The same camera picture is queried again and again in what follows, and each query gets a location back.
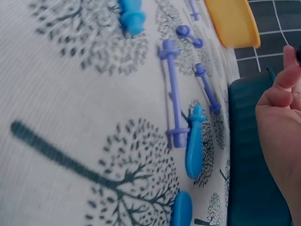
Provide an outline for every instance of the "yellow plastic piece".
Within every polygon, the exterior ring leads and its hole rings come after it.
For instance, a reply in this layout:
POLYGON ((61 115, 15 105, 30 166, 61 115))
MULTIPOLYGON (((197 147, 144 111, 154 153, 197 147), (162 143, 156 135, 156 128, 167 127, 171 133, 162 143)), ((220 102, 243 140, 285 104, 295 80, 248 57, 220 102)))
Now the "yellow plastic piece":
POLYGON ((215 31, 225 47, 260 47, 258 28, 247 0, 205 0, 215 31))

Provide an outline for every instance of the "blue plastic piece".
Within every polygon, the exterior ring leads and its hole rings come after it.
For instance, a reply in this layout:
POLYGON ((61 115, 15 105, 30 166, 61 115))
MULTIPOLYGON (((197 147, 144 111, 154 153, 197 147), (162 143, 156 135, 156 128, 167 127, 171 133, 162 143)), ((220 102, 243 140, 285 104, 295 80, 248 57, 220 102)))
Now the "blue plastic piece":
POLYGON ((173 40, 167 39, 163 41, 163 50, 160 51, 159 57, 161 60, 167 59, 170 84, 171 84, 172 101, 174 105, 174 124, 175 124, 175 129, 170 129, 167 133, 169 135, 174 136, 174 146, 177 148, 185 147, 186 142, 183 134, 188 133, 190 131, 189 128, 181 128, 181 119, 182 119, 181 106, 180 106, 179 90, 178 90, 178 83, 177 83, 175 64, 174 64, 174 60, 177 58, 179 54, 180 51, 176 49, 173 40))
POLYGON ((176 29, 176 32, 180 39, 191 38, 191 40, 193 41, 194 48, 202 48, 203 47, 203 45, 204 45, 203 40, 194 37, 191 34, 190 28, 187 25, 179 25, 176 29))
POLYGON ((189 0, 189 4, 190 4, 191 9, 192 9, 192 14, 191 15, 194 17, 195 21, 198 21, 199 20, 199 13, 197 12, 193 1, 194 0, 189 0))
POLYGON ((196 64, 195 76, 201 77, 203 80, 203 83, 205 85, 205 92, 211 103, 210 111, 213 112, 215 115, 219 115, 221 113, 221 105, 215 100, 213 96, 213 92, 211 91, 211 88, 207 82, 205 75, 206 75, 206 69, 204 68, 204 66, 202 64, 196 64))
POLYGON ((190 195, 181 191, 174 202, 171 226, 190 226, 192 220, 192 200, 190 195))
POLYGON ((201 105, 193 108, 193 115, 189 120, 192 129, 186 154, 186 172, 190 178, 197 178, 203 167, 202 122, 206 120, 201 105))
POLYGON ((142 0, 119 0, 122 15, 120 21, 131 35, 144 31, 145 13, 141 12, 142 0))

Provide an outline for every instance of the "gray tree pattern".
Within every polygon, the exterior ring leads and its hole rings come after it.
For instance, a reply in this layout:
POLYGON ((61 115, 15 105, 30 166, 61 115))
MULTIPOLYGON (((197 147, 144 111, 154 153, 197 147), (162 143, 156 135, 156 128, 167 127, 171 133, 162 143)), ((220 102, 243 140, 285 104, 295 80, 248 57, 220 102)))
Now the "gray tree pattern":
POLYGON ((205 30, 202 31, 195 25, 193 26, 194 33, 197 37, 201 38, 204 41, 204 46, 202 48, 198 48, 197 53, 199 57, 199 62, 201 62, 204 67, 207 69, 208 77, 212 78, 213 76, 213 65, 212 60, 210 58, 210 53, 208 49, 208 37, 206 35, 205 30))
POLYGON ((129 75, 145 62, 146 35, 125 35, 118 0, 34 0, 29 8, 36 33, 57 43, 61 56, 77 58, 83 70, 129 75))
POLYGON ((48 142, 21 121, 12 135, 48 161, 92 182, 87 226, 167 226, 179 191, 167 139, 146 119, 117 124, 101 150, 98 171, 48 142))
POLYGON ((160 39, 173 39, 176 47, 181 54, 176 58, 175 65, 179 68, 181 74, 194 76, 192 65, 195 59, 193 57, 193 45, 187 39, 179 39, 176 34, 176 28, 182 25, 182 20, 178 9, 170 3, 170 0, 155 0, 158 5, 156 12, 157 30, 160 33, 160 39))
POLYGON ((226 117, 227 117, 228 128, 230 128, 228 89, 225 89, 224 91, 222 91, 222 98, 224 99, 224 103, 225 103, 225 106, 226 106, 226 117))
POLYGON ((220 196, 213 193, 207 211, 207 221, 194 219, 194 224, 204 226, 219 226, 222 224, 222 205, 220 196))
MULTIPOLYGON (((219 102, 219 98, 216 93, 214 93, 215 99, 219 102)), ((221 150, 225 149, 226 146, 226 125, 224 119, 224 110, 221 108, 221 113, 219 115, 213 116, 214 122, 214 133, 217 145, 220 147, 221 150)))
MULTIPOLYGON (((193 100, 190 104, 189 115, 192 114, 195 105, 199 105, 198 100, 193 100)), ((194 185, 199 187, 204 187, 208 184, 211 177, 214 165, 214 147, 213 147, 213 137, 212 130, 210 127, 210 122, 208 119, 202 122, 202 139, 203 139, 203 168, 200 176, 195 179, 194 185)))
POLYGON ((118 124, 108 136, 99 163, 99 172, 118 181, 128 195, 94 185, 91 210, 98 208, 93 226, 165 226, 178 193, 178 177, 167 141, 146 119, 118 124))
POLYGON ((222 178, 225 180, 225 206, 228 208, 229 202, 229 188, 230 188, 230 159, 226 162, 225 172, 223 173, 220 169, 220 174, 222 178))

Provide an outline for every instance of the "finger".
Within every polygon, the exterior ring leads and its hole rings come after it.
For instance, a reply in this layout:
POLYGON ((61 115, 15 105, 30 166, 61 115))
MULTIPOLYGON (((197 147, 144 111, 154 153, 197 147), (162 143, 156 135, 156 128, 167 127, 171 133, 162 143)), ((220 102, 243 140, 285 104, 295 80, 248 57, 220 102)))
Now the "finger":
POLYGON ((297 63, 296 52, 292 46, 283 47, 283 66, 284 69, 289 67, 291 64, 297 63))
POLYGON ((288 107, 293 101, 291 92, 279 90, 271 87, 261 96, 256 106, 256 116, 260 116, 261 112, 269 107, 288 107))
POLYGON ((299 84, 293 87, 292 93, 293 101, 291 103, 291 109, 301 111, 301 88, 299 84))
POLYGON ((273 87, 284 91, 291 91, 291 88, 297 85, 300 79, 301 68, 297 63, 291 64, 277 75, 273 87))

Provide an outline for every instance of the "purple plastic connector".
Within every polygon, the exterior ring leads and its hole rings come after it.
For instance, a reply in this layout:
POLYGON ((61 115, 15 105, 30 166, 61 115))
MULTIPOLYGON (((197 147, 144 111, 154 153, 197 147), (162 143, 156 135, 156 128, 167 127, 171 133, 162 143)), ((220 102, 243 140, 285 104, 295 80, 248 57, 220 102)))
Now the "purple plastic connector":
POLYGON ((194 0, 189 0, 189 4, 190 4, 191 9, 192 9, 192 14, 191 15, 194 17, 195 21, 198 21, 199 20, 199 13, 197 12, 197 9, 196 9, 193 1, 194 0))
POLYGON ((185 38, 191 38, 193 41, 193 46, 195 48, 202 48, 203 47, 203 40, 194 37, 191 32, 190 28, 187 25, 179 25, 176 29, 177 35, 179 36, 180 39, 185 39, 185 38))
POLYGON ((160 51, 159 57, 161 60, 167 59, 170 84, 171 84, 172 101, 174 105, 174 124, 175 124, 175 129, 170 129, 167 133, 169 135, 174 136, 175 147, 185 147, 186 142, 183 134, 188 133, 190 129, 181 128, 181 107, 180 107, 179 90, 178 90, 177 77, 176 77, 175 64, 174 64, 174 60, 177 58, 179 54, 180 51, 176 49, 173 40, 166 39, 163 41, 163 50, 160 51))
POLYGON ((207 79, 205 77, 206 72, 207 72, 207 70, 206 70, 206 68, 204 68, 204 66, 202 64, 196 64, 195 76, 201 77, 203 80, 203 83, 205 85, 205 92, 211 103, 210 111, 213 112, 215 115, 219 115, 221 113, 221 105, 215 100, 215 98, 213 96, 213 92, 212 92, 212 90, 207 82, 207 79))

